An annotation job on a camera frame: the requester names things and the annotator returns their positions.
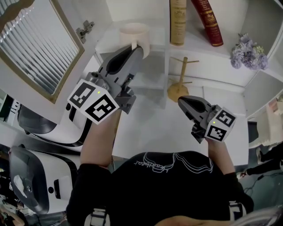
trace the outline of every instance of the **red book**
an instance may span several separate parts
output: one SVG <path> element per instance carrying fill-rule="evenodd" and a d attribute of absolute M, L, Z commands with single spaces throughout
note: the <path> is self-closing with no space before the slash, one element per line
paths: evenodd
<path fill-rule="evenodd" d="M 223 45 L 220 29 L 208 0 L 191 0 L 191 2 L 203 22 L 210 43 L 213 46 Z"/>

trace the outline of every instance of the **white cup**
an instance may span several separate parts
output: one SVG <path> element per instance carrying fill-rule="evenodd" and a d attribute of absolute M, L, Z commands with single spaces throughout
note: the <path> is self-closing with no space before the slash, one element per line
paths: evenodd
<path fill-rule="evenodd" d="M 143 49 L 143 59 L 150 52 L 149 27 L 143 23 L 127 23 L 120 28 L 120 45 L 132 45 L 135 49 L 137 45 Z"/>

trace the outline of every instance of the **cabinet door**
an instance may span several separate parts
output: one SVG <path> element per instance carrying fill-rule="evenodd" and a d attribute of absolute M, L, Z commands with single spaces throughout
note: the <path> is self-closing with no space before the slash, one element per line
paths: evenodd
<path fill-rule="evenodd" d="M 95 53 L 90 34 L 84 44 L 76 34 L 85 20 L 70 0 L 0 1 L 0 89 L 59 123 Z"/>

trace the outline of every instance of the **black t-shirt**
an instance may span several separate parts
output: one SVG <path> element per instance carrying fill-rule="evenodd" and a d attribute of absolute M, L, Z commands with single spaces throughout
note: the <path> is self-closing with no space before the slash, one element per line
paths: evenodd
<path fill-rule="evenodd" d="M 223 175 L 206 156 L 141 153 L 113 174 L 83 164 L 73 188 L 67 219 L 83 226 L 94 208 L 105 207 L 111 226 L 149 225 L 183 215 L 202 220 L 234 220 L 253 210 L 236 174 Z"/>

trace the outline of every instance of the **wooden mug stand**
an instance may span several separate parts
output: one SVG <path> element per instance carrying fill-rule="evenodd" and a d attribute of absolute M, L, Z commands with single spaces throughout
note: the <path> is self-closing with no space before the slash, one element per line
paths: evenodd
<path fill-rule="evenodd" d="M 171 100 L 173 100 L 174 102 L 177 103 L 179 97 L 181 97 L 181 96 L 188 96 L 189 95 L 189 91 L 187 90 L 187 88 L 185 86 L 183 86 L 183 84 L 186 84 L 186 83 L 183 83 L 183 79 L 184 79 L 184 76 L 185 76 L 185 71 L 186 71 L 187 64 L 189 64 L 189 63 L 197 63 L 197 62 L 199 62 L 199 60 L 188 61 L 187 57 L 184 57 L 184 60 L 179 60 L 179 59 L 174 58 L 174 57 L 171 57 L 171 58 L 183 63 L 179 82 L 172 84 L 168 88 L 168 90 L 167 90 L 168 97 Z"/>

